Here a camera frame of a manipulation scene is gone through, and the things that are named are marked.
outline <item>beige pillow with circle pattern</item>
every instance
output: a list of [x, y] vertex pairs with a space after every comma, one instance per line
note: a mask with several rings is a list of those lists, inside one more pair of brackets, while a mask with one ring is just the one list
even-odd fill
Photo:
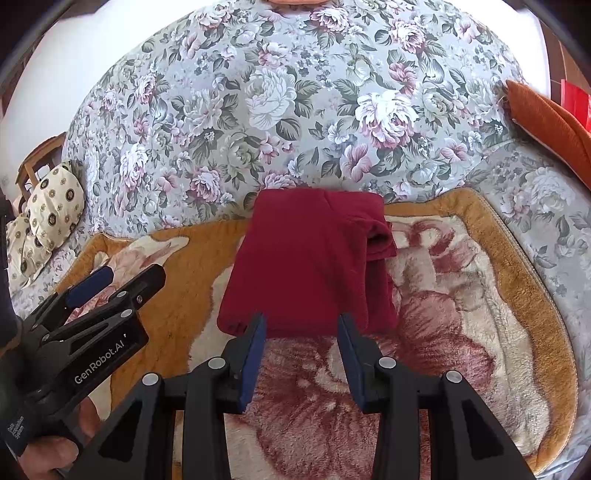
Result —
[[35, 187], [25, 211], [7, 226], [11, 295], [34, 281], [51, 252], [70, 236], [84, 209], [84, 191], [62, 162]]
[[62, 162], [40, 181], [27, 202], [25, 213], [41, 245], [53, 251], [70, 236], [84, 210], [84, 190]]

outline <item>finger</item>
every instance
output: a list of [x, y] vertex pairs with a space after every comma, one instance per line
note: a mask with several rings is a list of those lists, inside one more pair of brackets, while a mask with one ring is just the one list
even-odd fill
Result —
[[61, 437], [43, 437], [29, 443], [20, 456], [23, 471], [29, 478], [35, 478], [54, 468], [64, 468], [78, 456], [74, 442]]
[[92, 438], [100, 429], [100, 417], [95, 404], [89, 397], [80, 402], [80, 415], [78, 416], [80, 429], [88, 437]]

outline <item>screw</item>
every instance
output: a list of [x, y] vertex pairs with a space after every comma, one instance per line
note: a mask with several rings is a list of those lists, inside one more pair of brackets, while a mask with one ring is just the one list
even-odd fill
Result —
[[382, 368], [394, 368], [396, 366], [396, 360], [389, 356], [383, 356], [378, 360], [378, 363]]
[[144, 385], [146, 385], [147, 387], [154, 385], [156, 382], [158, 382], [158, 375], [157, 374], [145, 374], [144, 377], [142, 378], [142, 383]]
[[226, 361], [221, 356], [215, 356], [209, 362], [207, 362], [207, 366], [213, 370], [224, 368], [225, 365]]
[[462, 381], [462, 374], [456, 370], [450, 370], [445, 374], [445, 378], [447, 378], [451, 383], [459, 383]]

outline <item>dark red fabric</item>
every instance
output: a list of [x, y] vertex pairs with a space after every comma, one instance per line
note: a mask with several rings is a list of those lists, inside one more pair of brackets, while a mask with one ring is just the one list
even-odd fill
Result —
[[380, 195], [262, 190], [217, 325], [239, 335], [261, 312], [269, 338], [335, 335], [347, 312], [362, 332], [388, 331], [398, 316], [384, 259], [396, 253]]

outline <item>white wall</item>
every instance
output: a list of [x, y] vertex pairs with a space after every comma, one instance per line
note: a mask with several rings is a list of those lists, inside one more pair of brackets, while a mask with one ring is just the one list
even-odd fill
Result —
[[[40, 143], [68, 129], [100, 77], [129, 50], [174, 20], [214, 0], [110, 0], [97, 13], [60, 20], [27, 64], [0, 121], [0, 181], [12, 200], [18, 166]], [[549, 95], [539, 22], [502, 0], [451, 0], [509, 45], [526, 79]]]
[[68, 129], [104, 72], [147, 37], [212, 0], [110, 0], [93, 15], [57, 22], [33, 53], [0, 122], [0, 179], [6, 196], [24, 158]]

